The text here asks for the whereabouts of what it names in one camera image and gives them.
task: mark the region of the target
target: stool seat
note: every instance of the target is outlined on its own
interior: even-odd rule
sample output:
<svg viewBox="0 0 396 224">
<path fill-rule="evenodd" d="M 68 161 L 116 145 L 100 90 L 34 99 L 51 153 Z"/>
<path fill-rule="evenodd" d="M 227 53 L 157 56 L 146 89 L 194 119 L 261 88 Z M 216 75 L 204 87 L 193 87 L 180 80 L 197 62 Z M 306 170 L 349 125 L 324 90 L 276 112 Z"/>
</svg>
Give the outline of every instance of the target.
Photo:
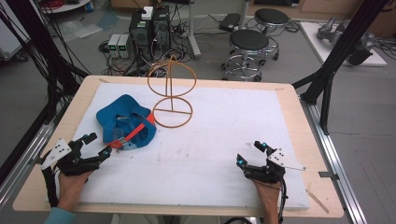
<svg viewBox="0 0 396 224">
<path fill-rule="evenodd" d="M 254 20 L 261 25 L 271 24 L 274 26 L 283 25 L 289 21 L 289 17 L 273 8 L 262 8 L 254 13 Z"/>
<path fill-rule="evenodd" d="M 230 45 L 245 51 L 263 51 L 268 43 L 265 35 L 254 30 L 237 30 L 230 36 Z"/>
</svg>

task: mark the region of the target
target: gray floor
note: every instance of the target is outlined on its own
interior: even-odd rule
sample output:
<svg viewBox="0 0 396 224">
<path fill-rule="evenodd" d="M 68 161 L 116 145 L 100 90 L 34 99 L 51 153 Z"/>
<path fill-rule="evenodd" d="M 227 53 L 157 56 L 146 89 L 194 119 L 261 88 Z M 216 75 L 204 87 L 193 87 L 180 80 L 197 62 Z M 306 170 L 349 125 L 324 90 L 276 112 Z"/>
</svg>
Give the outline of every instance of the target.
<svg viewBox="0 0 396 224">
<path fill-rule="evenodd" d="M 83 10 L 57 15 L 60 21 L 82 20 L 85 25 L 99 22 L 106 8 L 93 13 Z M 196 19 L 196 27 L 209 17 Z M 115 25 L 87 39 L 67 42 L 82 63 L 93 74 L 106 69 L 106 60 L 97 50 L 111 34 L 127 32 L 128 20 L 115 20 Z M 205 23 L 219 32 L 213 21 Z M 220 65 L 229 57 L 229 35 L 197 35 L 202 57 L 187 63 L 200 79 L 221 79 Z M 321 65 L 304 34 L 284 32 L 276 38 L 281 45 L 278 61 L 267 60 L 262 68 L 262 82 L 293 83 L 317 71 Z M 361 209 L 368 223 L 396 222 L 396 62 L 377 50 L 388 63 L 385 67 L 342 66 L 333 81 L 329 131 L 346 169 Z M 32 62 L 9 62 L 0 67 L 0 164 L 29 128 L 46 103 L 46 82 Z M 297 90 L 302 93 L 306 87 Z M 42 223 L 46 213 L 16 212 L 12 202 L 16 192 L 0 212 L 0 223 Z M 110 223 L 110 214 L 78 214 L 76 223 Z M 347 215 L 337 219 L 292 218 L 284 223 L 349 223 Z"/>
</svg>

